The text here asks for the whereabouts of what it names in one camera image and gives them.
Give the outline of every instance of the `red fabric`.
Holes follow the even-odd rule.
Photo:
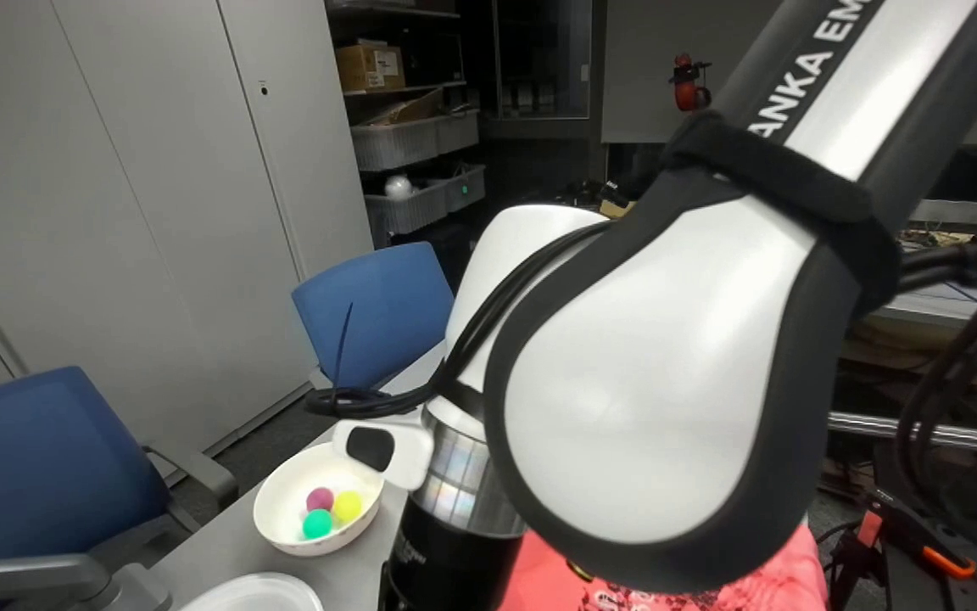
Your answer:
[[[503,611],[825,611],[818,539],[800,527],[757,573],[708,596],[643,596],[579,580],[537,533],[524,538]]]

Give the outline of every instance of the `blue chair backrest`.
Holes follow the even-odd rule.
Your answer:
[[[454,292],[430,244],[380,247],[292,292],[318,372],[339,392],[378,392],[446,340]]]
[[[84,555],[169,492],[78,372],[0,384],[0,557]]]

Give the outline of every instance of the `storage box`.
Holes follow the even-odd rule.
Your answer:
[[[344,93],[403,89],[401,49],[388,41],[356,41],[337,50]]]

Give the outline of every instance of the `shelving unit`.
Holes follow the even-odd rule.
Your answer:
[[[375,93],[347,93],[347,100],[401,100],[436,89],[466,89],[466,83],[436,83],[436,84],[406,84],[406,89],[375,89]]]
[[[401,4],[325,4],[337,18],[427,18],[427,21],[457,21],[457,10],[427,10],[427,8],[401,8]]]
[[[611,0],[460,0],[481,151],[496,197],[566,197],[605,185],[602,93]]]
[[[469,106],[457,10],[446,0],[375,4],[328,0],[337,46],[388,41],[401,49],[401,89],[347,93],[354,151],[378,247],[406,243],[484,202],[480,109]],[[385,109],[441,93],[441,113],[378,123]],[[413,194],[388,197],[388,178],[411,178]]]

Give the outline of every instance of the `colored ball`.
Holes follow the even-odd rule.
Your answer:
[[[332,492],[328,488],[312,488],[310,492],[310,509],[332,509]]]
[[[325,539],[332,533],[332,515],[325,509],[312,509],[303,522],[306,539]]]
[[[339,492],[339,495],[332,501],[332,521],[337,521],[339,527],[356,522],[360,512],[364,512],[360,492]]]

